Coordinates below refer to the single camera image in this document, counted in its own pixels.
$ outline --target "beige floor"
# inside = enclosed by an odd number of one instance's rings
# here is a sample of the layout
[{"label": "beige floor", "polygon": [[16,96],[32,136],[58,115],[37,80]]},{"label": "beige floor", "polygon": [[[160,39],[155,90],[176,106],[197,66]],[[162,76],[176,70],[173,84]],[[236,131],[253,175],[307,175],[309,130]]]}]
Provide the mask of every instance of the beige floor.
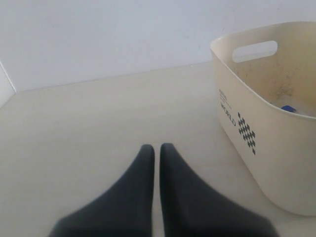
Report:
[{"label": "beige floor", "polygon": [[[269,217],[283,237],[316,236],[316,218],[265,198],[216,106],[210,63],[14,96],[0,110],[0,235],[47,236],[118,179],[142,144],[153,144],[158,157],[161,143],[172,142],[207,183]],[[158,170],[153,219],[154,236],[163,236]]]}]

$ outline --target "blue object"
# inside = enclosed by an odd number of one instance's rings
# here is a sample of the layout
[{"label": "blue object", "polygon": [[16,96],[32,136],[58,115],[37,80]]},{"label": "blue object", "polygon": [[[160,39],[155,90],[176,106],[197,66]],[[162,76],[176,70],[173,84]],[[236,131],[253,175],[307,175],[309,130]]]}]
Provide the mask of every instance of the blue object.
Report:
[{"label": "blue object", "polygon": [[283,106],[281,109],[285,110],[285,111],[289,111],[291,113],[295,113],[296,112],[296,109],[293,108],[292,106],[289,106],[289,105],[285,105]]}]

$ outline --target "basket handle hole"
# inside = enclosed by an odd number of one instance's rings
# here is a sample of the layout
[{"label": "basket handle hole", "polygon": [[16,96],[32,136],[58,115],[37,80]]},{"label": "basket handle hole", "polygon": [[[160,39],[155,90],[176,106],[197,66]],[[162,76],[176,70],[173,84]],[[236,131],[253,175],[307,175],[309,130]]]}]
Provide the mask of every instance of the basket handle hole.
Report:
[{"label": "basket handle hole", "polygon": [[265,58],[274,55],[276,52],[277,42],[273,40],[250,44],[235,49],[233,52],[233,61],[241,63],[253,59]]}]

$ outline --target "cream plastic basket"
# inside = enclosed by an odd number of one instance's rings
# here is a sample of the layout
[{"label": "cream plastic basket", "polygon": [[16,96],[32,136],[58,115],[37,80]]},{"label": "cream plastic basket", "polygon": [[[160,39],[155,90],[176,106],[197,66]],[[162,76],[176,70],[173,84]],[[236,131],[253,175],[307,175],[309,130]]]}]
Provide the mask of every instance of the cream plastic basket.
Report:
[{"label": "cream plastic basket", "polygon": [[[233,60],[237,48],[266,41],[277,42],[274,55]],[[295,101],[316,108],[316,23],[228,35],[211,51],[220,123],[259,187],[285,210],[316,215],[316,110],[307,116],[280,108]]]}]

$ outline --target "black diamond pattern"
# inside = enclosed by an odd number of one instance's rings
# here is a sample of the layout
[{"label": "black diamond pattern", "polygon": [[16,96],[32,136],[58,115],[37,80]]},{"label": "black diamond pattern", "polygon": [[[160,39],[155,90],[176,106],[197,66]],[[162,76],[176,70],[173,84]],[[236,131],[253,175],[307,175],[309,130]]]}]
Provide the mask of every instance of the black diamond pattern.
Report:
[{"label": "black diamond pattern", "polygon": [[239,125],[239,133],[243,137],[243,139],[246,141],[248,147],[252,149],[252,152],[254,155],[256,155],[256,134],[254,131],[250,129],[249,124],[246,124],[246,121],[244,118],[241,117],[240,113],[238,112],[238,125]]}]

